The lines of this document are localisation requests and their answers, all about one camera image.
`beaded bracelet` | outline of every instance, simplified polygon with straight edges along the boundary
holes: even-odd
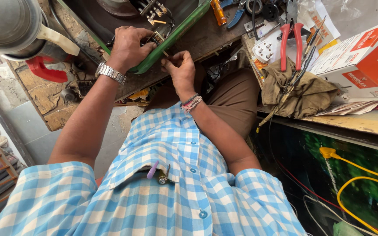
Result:
[[[196,107],[202,101],[201,96],[196,96],[190,100],[187,104],[181,104],[181,107],[185,113],[189,113],[193,108]]]

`blue checkered shirt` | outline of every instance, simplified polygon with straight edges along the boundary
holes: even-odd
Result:
[[[147,179],[153,166],[160,171]],[[179,103],[132,122],[97,188],[90,166],[66,162],[21,173],[0,214],[8,235],[306,235],[281,182],[258,170],[228,172],[223,156]]]

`wire cutters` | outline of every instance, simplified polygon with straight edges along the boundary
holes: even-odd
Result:
[[[294,37],[297,44],[297,57],[295,70],[301,70],[301,57],[303,53],[303,42],[301,40],[301,28],[303,24],[297,23],[297,0],[288,0],[287,2],[287,23],[281,26],[282,42],[281,42],[281,71],[287,70],[287,61],[285,56],[288,35],[294,30]]]
[[[237,9],[236,14],[234,15],[234,18],[231,20],[229,24],[227,24],[227,29],[235,26],[237,22],[239,22],[240,18],[242,17],[244,13],[244,8],[246,5],[247,0],[225,0],[220,3],[221,8],[224,8],[226,6],[232,5],[232,4],[239,4],[239,8]]]

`blue-handled pliers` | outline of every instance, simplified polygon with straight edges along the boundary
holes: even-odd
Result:
[[[224,0],[220,3],[221,8],[224,8],[226,6],[239,3],[239,8],[237,9],[237,12],[234,16],[234,18],[231,20],[229,24],[227,24],[227,29],[235,26],[237,22],[239,22],[240,18],[242,17],[244,13],[244,8],[246,5],[247,0]]]

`red plastic handle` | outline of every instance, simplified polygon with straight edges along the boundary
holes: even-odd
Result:
[[[301,57],[303,54],[303,41],[301,40],[301,28],[303,28],[303,24],[296,23],[294,24],[294,36],[295,42],[297,44],[297,58],[295,60],[295,70],[301,70]]]
[[[290,31],[290,24],[284,24],[279,28],[282,31],[282,42],[281,42],[281,71],[285,72],[287,70],[287,59],[285,57],[285,50],[287,46],[288,33]]]
[[[40,78],[44,78],[56,83],[64,83],[68,81],[68,77],[66,76],[65,71],[49,70],[48,68],[46,68],[45,64],[43,64],[42,57],[34,57],[30,60],[27,60],[26,63],[29,66],[30,71],[35,76],[39,76]]]

